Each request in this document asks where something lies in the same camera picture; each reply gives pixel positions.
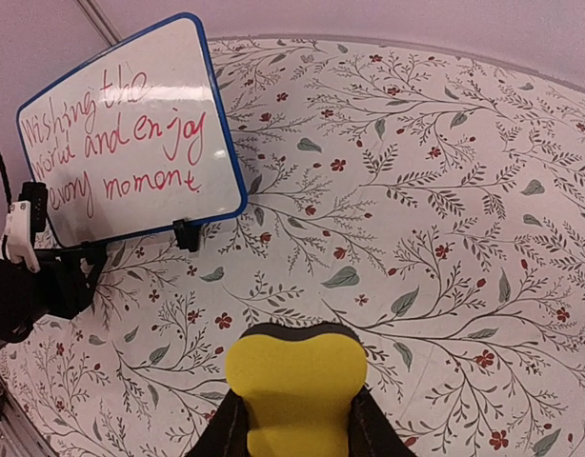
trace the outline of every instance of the floral pattern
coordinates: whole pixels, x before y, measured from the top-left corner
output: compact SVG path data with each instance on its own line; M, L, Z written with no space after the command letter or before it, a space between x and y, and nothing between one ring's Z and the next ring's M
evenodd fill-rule
M183 455L244 329L328 320L418 455L585 457L585 95L426 51L211 50L248 208L197 255L112 245L91 309L0 352L54 448Z

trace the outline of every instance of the black bracket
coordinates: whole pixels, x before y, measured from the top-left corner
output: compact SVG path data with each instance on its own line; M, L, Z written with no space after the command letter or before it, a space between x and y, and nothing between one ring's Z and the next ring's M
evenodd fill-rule
M194 225L192 221L184 219L179 219L171 224L174 226L174 234L179 248L187 249L189 252L199 251L201 225Z
M48 314L72 319L91 305L106 265L106 245L37 249L36 257L41 266L37 284L43 300L49 304ZM82 260L91 267L87 274L81 268Z

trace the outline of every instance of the red flower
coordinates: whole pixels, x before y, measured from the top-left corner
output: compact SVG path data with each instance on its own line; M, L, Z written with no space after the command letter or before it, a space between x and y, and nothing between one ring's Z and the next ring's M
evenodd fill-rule
M436 248L434 250L434 254L436 255L436 257L438 257L439 259L443 259L443 260L447 259L448 253L449 253L449 246L440 245L438 248Z
M405 446L411 447L415 444L415 442L417 442L417 438L414 436L411 436L411 437L407 438L407 440L405 440Z
M570 313L566 311L564 307L557 310L557 320L561 322L566 322L566 320L570 319Z
M337 248L334 250L334 258L337 260L341 260L346 256L346 250L343 248Z
M210 412L205 412L203 414L204 419L206 419L208 422L212 420L212 418L214 417L214 414L216 414L216 409L213 409Z
M499 450L501 447L507 447L509 440L506 439L506 430L493 431L490 445L494 447L494 450Z
M364 306L367 302L369 302L369 298L367 298L364 293L361 293L353 300L361 307Z
M436 157L438 157L439 155L441 155L441 149L433 147L432 149L430 149L430 152L428 153L428 155L435 159Z
M346 164L346 159L334 159L334 161L331 162L331 169L333 171L343 171L343 168L346 166Z
M218 328L222 330L223 328L231 327L233 319L229 316L229 314L223 312L223 314L217 317L214 322L218 325Z
M199 319L200 317L201 316L199 315L199 311L193 310L187 313L187 320L192 324L195 324L197 322L197 319Z
M474 361L481 365L482 368L487 368L494 364L494 355L484 349L481 355L474 357Z
M160 296L161 296L161 295L159 295L159 294L157 293L157 289L156 289L156 288L154 288L154 289L152 290L152 292L149 294L149 300L151 300L153 303L155 303L157 300L159 300L159 297L160 297Z

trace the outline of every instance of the floral tablecloth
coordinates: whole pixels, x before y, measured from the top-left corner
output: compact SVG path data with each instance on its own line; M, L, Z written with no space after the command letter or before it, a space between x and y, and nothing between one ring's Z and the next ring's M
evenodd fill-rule
M375 45L211 50L250 203L196 255L111 246L91 309L0 353L53 447L182 455L247 326L331 320L418 455L585 457L585 95Z

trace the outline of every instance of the yellow object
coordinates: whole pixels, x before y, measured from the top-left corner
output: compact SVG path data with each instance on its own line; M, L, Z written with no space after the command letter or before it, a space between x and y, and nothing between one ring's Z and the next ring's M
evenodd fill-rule
M348 456L348 415L367 376L364 349L353 338L245 336L225 370L249 413L252 457Z

